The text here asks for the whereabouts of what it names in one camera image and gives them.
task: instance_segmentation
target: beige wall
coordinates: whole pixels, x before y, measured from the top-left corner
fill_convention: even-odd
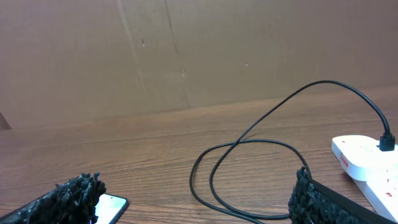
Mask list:
[[[319,79],[385,85],[397,59],[396,0],[0,1],[13,128],[272,98]]]

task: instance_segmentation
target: wooden table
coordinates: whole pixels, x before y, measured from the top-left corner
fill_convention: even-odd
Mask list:
[[[362,89],[398,132],[398,86]],[[120,223],[247,223],[197,202],[188,178],[196,158],[211,146],[234,141],[281,99],[185,111],[57,124],[0,132],[0,215],[43,195],[81,172],[100,171],[111,194],[131,203]],[[371,209],[331,153],[345,134],[378,138],[382,124],[359,97],[342,90],[299,95],[249,133],[296,147],[315,180]],[[210,170],[226,149],[200,164],[195,187],[217,205]],[[238,146],[220,165],[215,188],[232,206],[261,214],[287,212],[300,160],[273,144]],[[289,220],[267,223],[290,223]]]

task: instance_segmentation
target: white power strip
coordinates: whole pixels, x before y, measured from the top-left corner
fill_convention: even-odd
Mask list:
[[[339,136],[331,150],[375,211],[398,223],[398,146],[381,152],[367,136]]]

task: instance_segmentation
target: smartphone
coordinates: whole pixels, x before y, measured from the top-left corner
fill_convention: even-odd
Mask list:
[[[114,224],[129,206],[129,201],[115,195],[103,194],[95,206],[96,224]]]

